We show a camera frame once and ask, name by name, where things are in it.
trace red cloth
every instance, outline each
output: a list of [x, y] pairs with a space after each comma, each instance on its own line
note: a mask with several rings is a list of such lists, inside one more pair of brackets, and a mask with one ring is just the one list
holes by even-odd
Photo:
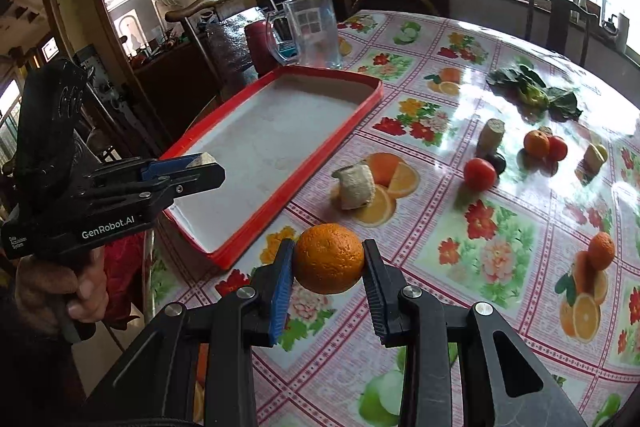
[[133, 284], [142, 270], [145, 233], [139, 232], [104, 246], [104, 272], [107, 274], [109, 304], [103, 322], [116, 329], [126, 329], [136, 318], [130, 315], [131, 303], [140, 291]]

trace red tray rim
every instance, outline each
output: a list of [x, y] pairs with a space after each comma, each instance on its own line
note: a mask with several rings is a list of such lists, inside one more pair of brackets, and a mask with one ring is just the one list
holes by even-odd
[[320, 147], [312, 152], [302, 164], [292, 172], [285, 182], [278, 187], [258, 210], [256, 210], [217, 250], [207, 252], [197, 244], [191, 236], [174, 218], [170, 209], [164, 214], [173, 221], [181, 234], [191, 246], [203, 253], [214, 264], [223, 270], [230, 269], [242, 254], [254, 243], [268, 224], [286, 206], [296, 192], [302, 188], [313, 174], [328, 160], [338, 145], [349, 136], [351, 131], [364, 119], [365, 116], [376, 107], [383, 98], [383, 83], [380, 79], [366, 74], [353, 73], [353, 71], [321, 70], [306, 66], [281, 66], [265, 74], [256, 82], [231, 97], [226, 103], [209, 113], [205, 118], [188, 129], [182, 137], [162, 155], [161, 159], [175, 158], [184, 154], [189, 147], [202, 138], [210, 129], [219, 124], [228, 115], [235, 111], [242, 103], [257, 94], [261, 89], [279, 79], [285, 74], [298, 74], [303, 76], [319, 76], [322, 78], [336, 78], [347, 82], [366, 84], [373, 88], [373, 92], [356, 108], [347, 121], [338, 127]]

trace human hand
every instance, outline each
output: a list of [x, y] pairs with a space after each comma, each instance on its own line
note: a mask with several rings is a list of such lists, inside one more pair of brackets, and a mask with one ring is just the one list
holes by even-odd
[[100, 321], [109, 302], [104, 249], [92, 250], [90, 259], [91, 263], [78, 275], [70, 268], [42, 261], [33, 255], [20, 259], [15, 302], [23, 320], [42, 333], [58, 333], [60, 325], [49, 306], [50, 295], [75, 293], [78, 298], [66, 304], [69, 316], [84, 323]]

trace chair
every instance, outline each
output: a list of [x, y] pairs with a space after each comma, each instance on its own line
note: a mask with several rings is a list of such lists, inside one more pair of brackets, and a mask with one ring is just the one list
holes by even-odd
[[351, 15], [360, 10], [392, 10], [440, 15], [430, 0], [356, 0], [351, 8]]
[[[204, 49], [204, 46], [198, 38], [195, 29], [191, 25], [189, 17], [196, 15], [196, 13], [202, 10], [215, 8], [216, 6], [219, 6], [227, 1], [230, 0], [195, 0], [186, 8], [182, 8], [180, 10], [172, 10], [164, 14], [164, 20], [166, 20], [167, 22], [179, 22], [182, 24], [182, 28], [184, 29], [185, 33], [187, 33], [189, 40], [196, 47], [199, 54], [202, 56], [202, 59], [206, 63], [207, 69], [210, 71], [213, 77], [213, 81], [216, 84], [218, 90], [222, 89], [223, 87], [224, 77], [221, 74], [220, 70], [216, 67], [215, 61], [212, 60], [211, 57], [209, 57], [209, 54], [207, 54], [207, 51]], [[274, 1], [269, 1], [271, 4], [271, 9], [277, 11]]]
[[[534, 1], [535, 0], [529, 0], [529, 6], [527, 7], [527, 26], [524, 31], [524, 38], [529, 42], [531, 42], [531, 27], [533, 26]], [[584, 67], [584, 63], [587, 59], [587, 48], [589, 47], [591, 24], [598, 24], [598, 16], [587, 12], [587, 10], [570, 0], [548, 1], [551, 3], [551, 16], [549, 18], [549, 32], [546, 35], [545, 48], [550, 51], [564, 55], [566, 38], [569, 33], [569, 20], [571, 19], [572, 11], [578, 12], [580, 16], [584, 16], [586, 18], [587, 22], [586, 28], [584, 29], [582, 53], [580, 54], [579, 63], [581, 67]]]

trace plastic tablecloth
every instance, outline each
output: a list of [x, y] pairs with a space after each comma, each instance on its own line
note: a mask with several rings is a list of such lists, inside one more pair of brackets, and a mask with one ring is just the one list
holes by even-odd
[[[338, 222], [361, 239], [375, 239], [409, 283], [443, 302], [494, 304], [588, 425], [599, 423], [607, 400], [607, 408], [616, 395], [624, 403], [640, 381], [639, 111], [567, 58], [488, 28], [367, 10], [338, 28], [343, 67], [382, 79], [383, 102], [229, 272], [216, 273], [161, 219], [146, 259], [147, 317], [169, 301], [216, 302], [270, 263], [282, 238]], [[532, 68], [548, 85], [573, 89], [584, 110], [580, 119], [551, 121], [494, 93], [487, 73], [514, 64]], [[499, 152], [507, 169], [491, 190], [461, 198], [463, 166], [489, 118], [506, 123]], [[557, 171], [531, 164], [521, 150], [525, 134], [541, 125], [568, 145]], [[595, 176], [582, 161], [590, 142], [608, 151]], [[380, 204], [370, 216], [344, 214], [331, 202], [336, 180], [330, 174], [371, 155]], [[598, 231], [610, 234], [616, 257], [580, 309], [577, 334], [557, 283]], [[278, 344], [254, 349], [258, 421], [390, 427], [393, 418], [384, 415], [368, 423], [360, 397], [369, 382], [399, 367], [398, 350], [385, 349], [373, 333], [362, 283], [333, 296], [295, 283]], [[452, 387], [454, 425], [462, 425], [457, 361]]]

